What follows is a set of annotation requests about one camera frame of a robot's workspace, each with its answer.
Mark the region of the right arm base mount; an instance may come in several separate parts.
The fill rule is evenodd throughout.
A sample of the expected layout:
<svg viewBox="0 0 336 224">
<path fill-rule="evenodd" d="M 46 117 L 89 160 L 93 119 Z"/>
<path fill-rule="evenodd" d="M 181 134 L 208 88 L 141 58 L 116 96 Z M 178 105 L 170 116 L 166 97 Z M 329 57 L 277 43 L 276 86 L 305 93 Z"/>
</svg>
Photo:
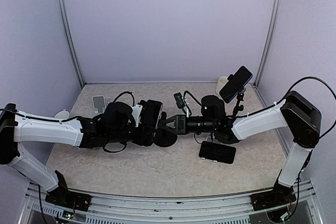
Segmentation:
<svg viewBox="0 0 336 224">
<path fill-rule="evenodd" d="M 275 182 L 272 190 L 252 194 L 250 198 L 254 211 L 289 204 L 297 200 L 293 187 L 283 186 L 278 181 Z"/>
</svg>

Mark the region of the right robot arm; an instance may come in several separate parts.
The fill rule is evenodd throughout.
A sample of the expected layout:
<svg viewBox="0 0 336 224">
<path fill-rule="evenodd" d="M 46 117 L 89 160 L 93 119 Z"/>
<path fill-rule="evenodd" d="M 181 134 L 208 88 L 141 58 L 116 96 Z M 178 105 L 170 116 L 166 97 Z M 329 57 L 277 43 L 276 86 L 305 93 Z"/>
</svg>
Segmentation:
<svg viewBox="0 0 336 224">
<path fill-rule="evenodd" d="M 159 122 L 159 128 L 170 132 L 174 142 L 178 135 L 211 133 L 215 140 L 226 145 L 236 144 L 251 136 L 287 127 L 293 145 L 271 191 L 252 196 L 253 201 L 279 205 L 295 200 L 293 185 L 307 165 L 312 150 L 320 140 L 321 113 L 296 91 L 271 106 L 248 115 L 226 115 L 224 101 L 215 95 L 201 99 L 201 115 L 178 114 Z"/>
</svg>

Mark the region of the black phone landscape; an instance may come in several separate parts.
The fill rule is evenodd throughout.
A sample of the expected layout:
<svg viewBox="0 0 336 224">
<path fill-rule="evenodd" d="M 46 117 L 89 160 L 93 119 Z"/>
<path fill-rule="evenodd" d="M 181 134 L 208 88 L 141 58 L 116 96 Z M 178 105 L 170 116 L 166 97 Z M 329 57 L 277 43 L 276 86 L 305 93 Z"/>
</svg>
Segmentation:
<svg viewBox="0 0 336 224">
<path fill-rule="evenodd" d="M 232 164 L 236 155 L 236 148 L 203 141 L 199 150 L 199 157 L 225 164 Z"/>
</svg>

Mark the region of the right aluminium frame post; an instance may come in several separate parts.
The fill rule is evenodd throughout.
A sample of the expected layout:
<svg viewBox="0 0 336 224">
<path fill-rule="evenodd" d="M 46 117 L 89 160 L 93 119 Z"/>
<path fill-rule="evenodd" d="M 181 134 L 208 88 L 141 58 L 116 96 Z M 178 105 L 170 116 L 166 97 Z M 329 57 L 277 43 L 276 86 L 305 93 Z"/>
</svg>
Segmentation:
<svg viewBox="0 0 336 224">
<path fill-rule="evenodd" d="M 254 87 L 256 89 L 259 88 L 261 81 L 262 81 L 262 77 L 266 69 L 267 60 L 270 55 L 272 40 L 273 40 L 275 30 L 276 30 L 277 18 L 278 18 L 280 5 L 281 5 L 281 0 L 273 0 L 270 21 L 268 25 L 267 34 L 266 34 L 266 40 L 265 40 L 265 44 L 263 47 L 260 64 L 257 70 L 257 75 L 254 81 Z"/>
</svg>

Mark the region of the white phone stand right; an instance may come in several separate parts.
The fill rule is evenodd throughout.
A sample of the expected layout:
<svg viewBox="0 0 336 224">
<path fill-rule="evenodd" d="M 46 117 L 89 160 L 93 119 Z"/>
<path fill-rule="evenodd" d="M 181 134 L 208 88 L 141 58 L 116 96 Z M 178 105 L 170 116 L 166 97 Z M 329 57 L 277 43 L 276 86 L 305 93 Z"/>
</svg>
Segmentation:
<svg viewBox="0 0 336 224">
<path fill-rule="evenodd" d="M 223 162 L 223 151 L 224 145 L 215 143 L 210 136 L 207 136 L 201 143 L 198 156 L 213 162 Z"/>
</svg>

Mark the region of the light blue cup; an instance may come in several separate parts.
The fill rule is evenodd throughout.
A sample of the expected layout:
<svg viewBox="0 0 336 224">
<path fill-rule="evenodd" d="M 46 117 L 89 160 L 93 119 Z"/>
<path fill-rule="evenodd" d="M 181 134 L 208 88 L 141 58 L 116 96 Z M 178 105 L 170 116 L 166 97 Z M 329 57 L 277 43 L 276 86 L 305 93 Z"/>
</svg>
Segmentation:
<svg viewBox="0 0 336 224">
<path fill-rule="evenodd" d="M 65 120 L 65 119 L 68 119 L 70 118 L 70 113 L 67 111 L 67 110 L 62 110 L 60 112 L 58 112 L 54 118 L 56 119 L 60 119 L 60 120 Z"/>
</svg>

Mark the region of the white cup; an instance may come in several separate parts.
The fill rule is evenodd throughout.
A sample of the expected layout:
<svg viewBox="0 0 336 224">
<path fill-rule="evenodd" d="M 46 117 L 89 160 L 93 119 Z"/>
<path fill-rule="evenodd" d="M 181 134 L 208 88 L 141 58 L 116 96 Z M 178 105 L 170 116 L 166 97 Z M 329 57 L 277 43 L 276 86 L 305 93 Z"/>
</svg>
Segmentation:
<svg viewBox="0 0 336 224">
<path fill-rule="evenodd" d="M 221 76 L 218 78 L 218 82 L 215 89 L 216 94 L 220 95 L 221 89 L 226 85 L 227 82 L 228 82 L 228 76 Z"/>
</svg>

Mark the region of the black phone blue edge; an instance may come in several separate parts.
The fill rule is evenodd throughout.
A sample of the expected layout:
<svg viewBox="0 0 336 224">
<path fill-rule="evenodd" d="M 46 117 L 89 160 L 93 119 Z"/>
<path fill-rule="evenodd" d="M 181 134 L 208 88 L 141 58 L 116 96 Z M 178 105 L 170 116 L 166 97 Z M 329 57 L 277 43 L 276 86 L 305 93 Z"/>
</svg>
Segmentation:
<svg viewBox="0 0 336 224">
<path fill-rule="evenodd" d="M 252 77 L 253 74 L 245 66 L 241 66 L 235 74 L 229 76 L 228 82 L 220 90 L 219 95 L 225 103 L 230 103 Z"/>
</svg>

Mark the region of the left aluminium frame post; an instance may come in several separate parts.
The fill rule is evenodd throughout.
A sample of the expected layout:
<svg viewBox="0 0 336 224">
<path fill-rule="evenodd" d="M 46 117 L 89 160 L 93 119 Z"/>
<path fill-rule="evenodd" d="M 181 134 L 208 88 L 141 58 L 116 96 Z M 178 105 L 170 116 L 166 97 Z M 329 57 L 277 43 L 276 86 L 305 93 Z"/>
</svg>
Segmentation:
<svg viewBox="0 0 336 224">
<path fill-rule="evenodd" d="M 65 0 L 57 0 L 57 2 L 59 6 L 59 11 L 60 11 L 62 27 L 65 33 L 66 43 L 67 43 L 69 53 L 70 53 L 70 59 L 71 59 L 79 86 L 81 89 L 83 89 L 83 87 L 86 85 L 86 82 L 85 82 L 85 79 L 84 79 L 84 76 L 81 70 L 81 66 L 79 63 L 79 59 L 77 57 L 76 49 L 74 46 L 74 41 L 73 41 L 71 30 L 70 30 L 70 23 L 69 23 L 68 15 L 67 15 L 66 2 Z"/>
</svg>

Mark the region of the aluminium frame post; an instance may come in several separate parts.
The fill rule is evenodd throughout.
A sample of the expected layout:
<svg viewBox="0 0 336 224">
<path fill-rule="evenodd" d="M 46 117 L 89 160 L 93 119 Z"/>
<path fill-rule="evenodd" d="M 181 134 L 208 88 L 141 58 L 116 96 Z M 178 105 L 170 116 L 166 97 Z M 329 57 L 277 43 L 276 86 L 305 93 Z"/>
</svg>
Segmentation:
<svg viewBox="0 0 336 224">
<path fill-rule="evenodd" d="M 65 33 L 66 43 L 67 43 L 69 53 L 70 53 L 70 59 L 71 59 L 79 86 L 81 89 L 83 89 L 83 87 L 86 85 L 86 82 L 85 82 L 85 79 L 84 79 L 84 76 L 81 70 L 81 66 L 79 63 L 79 59 L 77 57 L 76 49 L 74 46 L 74 41 L 73 41 L 71 30 L 70 30 L 70 23 L 69 23 L 68 15 L 67 15 L 66 2 L 65 0 L 57 0 L 57 2 L 59 6 L 59 11 L 60 11 L 62 27 Z"/>
<path fill-rule="evenodd" d="M 281 0 L 273 0 L 270 21 L 268 25 L 267 34 L 266 34 L 266 40 L 265 40 L 265 44 L 263 47 L 260 64 L 257 70 L 257 75 L 254 81 L 254 87 L 256 89 L 259 88 L 261 81 L 262 81 L 262 77 L 266 69 L 267 60 L 270 55 L 272 40 L 273 40 L 275 30 L 276 30 L 277 18 L 278 18 L 280 5 L 281 5 Z"/>
</svg>

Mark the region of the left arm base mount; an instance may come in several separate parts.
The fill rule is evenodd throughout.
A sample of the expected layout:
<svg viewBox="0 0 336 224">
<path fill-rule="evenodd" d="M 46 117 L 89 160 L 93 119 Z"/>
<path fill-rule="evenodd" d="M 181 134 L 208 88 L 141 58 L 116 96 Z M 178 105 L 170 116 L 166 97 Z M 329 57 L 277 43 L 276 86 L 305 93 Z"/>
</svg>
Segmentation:
<svg viewBox="0 0 336 224">
<path fill-rule="evenodd" d="M 47 193 L 45 201 L 57 206 L 62 206 L 72 210 L 87 212 L 92 197 L 88 194 L 77 193 L 74 191 Z"/>
</svg>

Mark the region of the white folding phone stand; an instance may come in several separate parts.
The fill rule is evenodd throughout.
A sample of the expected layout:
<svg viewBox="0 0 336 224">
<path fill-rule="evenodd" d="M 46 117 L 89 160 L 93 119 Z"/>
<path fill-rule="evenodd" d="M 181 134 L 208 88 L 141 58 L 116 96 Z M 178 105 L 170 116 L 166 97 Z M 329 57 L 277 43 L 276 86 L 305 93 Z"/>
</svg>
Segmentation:
<svg viewBox="0 0 336 224">
<path fill-rule="evenodd" d="M 93 109 L 95 114 L 103 114 L 107 104 L 103 95 L 95 95 L 92 97 Z"/>
</svg>

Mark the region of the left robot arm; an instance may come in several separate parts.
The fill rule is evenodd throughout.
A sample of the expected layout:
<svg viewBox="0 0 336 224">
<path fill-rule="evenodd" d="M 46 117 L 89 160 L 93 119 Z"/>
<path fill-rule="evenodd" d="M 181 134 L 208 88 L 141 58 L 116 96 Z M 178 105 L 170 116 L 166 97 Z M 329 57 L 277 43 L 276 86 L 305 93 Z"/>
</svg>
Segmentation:
<svg viewBox="0 0 336 224">
<path fill-rule="evenodd" d="M 162 105 L 153 101 L 129 106 L 111 102 L 93 118 L 75 116 L 53 119 L 19 112 L 9 103 L 1 113 L 1 164 L 8 165 L 42 187 L 49 196 L 66 206 L 73 201 L 63 175 L 32 156 L 23 143 L 44 142 L 78 148 L 100 148 L 110 143 L 133 142 L 150 146 Z"/>
</svg>

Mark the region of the front aluminium rail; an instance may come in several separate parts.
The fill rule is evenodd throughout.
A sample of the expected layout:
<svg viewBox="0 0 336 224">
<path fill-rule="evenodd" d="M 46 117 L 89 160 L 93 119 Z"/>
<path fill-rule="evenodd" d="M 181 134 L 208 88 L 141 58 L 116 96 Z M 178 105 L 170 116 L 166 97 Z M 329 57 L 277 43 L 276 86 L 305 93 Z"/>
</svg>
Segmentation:
<svg viewBox="0 0 336 224">
<path fill-rule="evenodd" d="M 44 201 L 46 193 L 29 183 L 15 223 L 29 223 L 33 217 L 43 221 L 41 212 L 50 222 L 68 223 L 268 223 L 272 209 L 255 211 L 251 196 L 270 188 L 240 193 L 199 197 L 137 197 L 97 193 L 91 195 L 88 211 L 77 210 L 70 219 L 64 218 L 68 208 Z"/>
</svg>

